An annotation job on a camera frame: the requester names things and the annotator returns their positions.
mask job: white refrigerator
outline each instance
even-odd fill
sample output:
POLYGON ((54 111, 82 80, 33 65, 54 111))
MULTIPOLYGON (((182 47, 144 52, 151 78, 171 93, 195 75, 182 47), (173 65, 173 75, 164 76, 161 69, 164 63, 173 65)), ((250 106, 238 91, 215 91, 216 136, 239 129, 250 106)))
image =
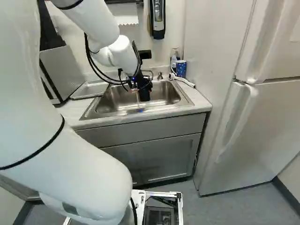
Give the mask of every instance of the white refrigerator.
POLYGON ((212 103, 202 196, 272 180, 300 151, 300 0, 188 0, 187 79, 212 103))

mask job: sink basin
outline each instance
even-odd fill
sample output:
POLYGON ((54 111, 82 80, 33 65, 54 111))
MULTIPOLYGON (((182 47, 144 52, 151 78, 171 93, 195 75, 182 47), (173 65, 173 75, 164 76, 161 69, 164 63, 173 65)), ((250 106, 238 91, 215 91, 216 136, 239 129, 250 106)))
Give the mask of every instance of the sink basin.
POLYGON ((138 93, 127 92, 121 85, 110 86, 96 98, 80 120, 153 112, 194 105, 176 81, 153 81, 150 101, 141 102, 138 93))

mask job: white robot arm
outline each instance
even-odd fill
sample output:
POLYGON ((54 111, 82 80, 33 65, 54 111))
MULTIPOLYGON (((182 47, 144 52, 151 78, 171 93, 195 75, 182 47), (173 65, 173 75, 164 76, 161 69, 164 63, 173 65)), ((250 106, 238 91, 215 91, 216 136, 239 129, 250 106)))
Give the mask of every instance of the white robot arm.
MULTIPOLYGON (((95 58, 134 73, 135 53, 104 0, 52 1, 89 35, 95 58)), ((3 2, 0 29, 0 174, 37 190, 66 216, 117 225, 131 197, 130 172, 79 137, 47 98, 39 76, 37 1, 3 2)))
POLYGON ((52 0, 52 3, 89 36, 94 59, 133 75, 137 67, 135 52, 128 37, 120 35, 119 26, 104 0, 52 0))

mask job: floor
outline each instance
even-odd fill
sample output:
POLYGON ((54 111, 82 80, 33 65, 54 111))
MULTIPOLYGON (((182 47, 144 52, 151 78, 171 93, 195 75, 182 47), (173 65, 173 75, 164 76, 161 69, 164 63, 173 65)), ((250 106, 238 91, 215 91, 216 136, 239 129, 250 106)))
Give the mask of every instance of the floor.
MULTIPOLYGON (((184 225, 300 224, 300 217, 271 183, 205 198, 199 198, 192 180, 151 190, 183 192, 184 225)), ((38 205, 24 225, 62 225, 63 221, 63 216, 38 205)))

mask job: sink countertop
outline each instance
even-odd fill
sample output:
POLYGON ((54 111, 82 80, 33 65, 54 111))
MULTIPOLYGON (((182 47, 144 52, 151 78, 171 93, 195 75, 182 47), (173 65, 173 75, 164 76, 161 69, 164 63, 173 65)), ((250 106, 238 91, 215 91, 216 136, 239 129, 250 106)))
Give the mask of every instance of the sink countertop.
POLYGON ((194 105, 182 106, 171 110, 162 110, 155 112, 140 112, 126 116, 112 116, 92 120, 79 120, 85 110, 89 107, 94 98, 83 100, 69 100, 62 107, 57 108, 59 113, 64 116, 68 125, 74 130, 97 128, 122 123, 138 122, 144 120, 160 119, 165 117, 188 115, 192 113, 203 113, 211 111, 212 105, 196 89, 187 84, 177 81, 178 85, 184 90, 194 105))

